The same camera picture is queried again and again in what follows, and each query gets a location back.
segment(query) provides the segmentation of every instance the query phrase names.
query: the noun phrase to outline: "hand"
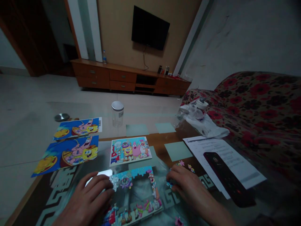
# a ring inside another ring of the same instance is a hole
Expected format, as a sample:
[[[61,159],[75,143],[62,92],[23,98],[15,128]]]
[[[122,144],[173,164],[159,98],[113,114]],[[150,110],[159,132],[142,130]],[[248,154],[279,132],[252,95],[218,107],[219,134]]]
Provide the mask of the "hand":
[[[173,192],[178,192],[210,225],[235,225],[230,213],[208,192],[201,180],[182,166],[173,165],[166,181],[175,180]]]
[[[114,194],[113,184],[108,176],[97,176],[97,173],[89,173],[81,179],[67,206],[53,223],[54,226],[90,225],[96,220],[97,215],[104,214]],[[91,177],[93,177],[92,180],[85,187]]]

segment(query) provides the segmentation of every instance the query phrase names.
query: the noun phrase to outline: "plastic bag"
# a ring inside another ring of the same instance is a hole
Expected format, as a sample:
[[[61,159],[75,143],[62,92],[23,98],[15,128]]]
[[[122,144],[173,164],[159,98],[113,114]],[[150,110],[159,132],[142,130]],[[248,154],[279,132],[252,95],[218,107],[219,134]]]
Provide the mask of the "plastic bag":
[[[186,121],[196,128],[200,134],[207,138],[216,137],[222,138],[229,135],[229,130],[226,128],[218,127],[207,114],[203,114],[203,118],[200,118],[199,112],[196,112],[195,102],[192,101],[188,105],[183,105],[180,108],[184,108],[189,111],[189,115],[185,117]]]

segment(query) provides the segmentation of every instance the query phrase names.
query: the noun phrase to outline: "sticky note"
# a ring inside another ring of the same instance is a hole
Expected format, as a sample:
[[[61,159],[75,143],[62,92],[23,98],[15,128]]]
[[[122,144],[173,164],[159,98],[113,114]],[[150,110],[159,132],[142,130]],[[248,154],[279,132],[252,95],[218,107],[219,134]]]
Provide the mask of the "sticky note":
[[[158,164],[158,156],[156,155],[156,151],[154,146],[150,146],[151,159],[133,162],[129,164],[129,170],[141,168],[150,165],[151,167],[155,167]]]
[[[164,145],[173,162],[193,156],[183,141]]]
[[[126,125],[126,136],[142,136],[149,135],[146,124]]]
[[[168,122],[168,123],[156,123],[156,128],[159,133],[168,133],[168,132],[175,132],[175,128]]]

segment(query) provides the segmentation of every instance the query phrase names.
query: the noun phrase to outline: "wooden cabinet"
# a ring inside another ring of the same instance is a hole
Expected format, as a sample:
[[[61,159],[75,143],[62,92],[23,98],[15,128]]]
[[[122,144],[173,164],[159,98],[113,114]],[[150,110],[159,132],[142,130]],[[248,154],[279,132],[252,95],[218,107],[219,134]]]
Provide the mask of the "wooden cabinet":
[[[109,70],[109,71],[110,71],[110,80],[136,83],[136,78],[137,78],[136,74],[117,71],[117,70]]]
[[[184,80],[122,65],[84,59],[71,62],[80,87],[182,96],[190,86]]]
[[[135,83],[110,81],[110,88],[113,90],[135,91]]]
[[[167,88],[167,87],[157,87],[157,88],[155,88],[154,93],[167,94],[167,95],[169,95],[170,89]]]

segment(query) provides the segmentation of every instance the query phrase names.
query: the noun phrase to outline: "black television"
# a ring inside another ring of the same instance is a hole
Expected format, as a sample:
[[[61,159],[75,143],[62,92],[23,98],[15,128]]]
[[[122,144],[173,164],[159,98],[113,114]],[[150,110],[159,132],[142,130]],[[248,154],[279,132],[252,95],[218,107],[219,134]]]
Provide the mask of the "black television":
[[[163,50],[170,23],[134,6],[132,41]]]

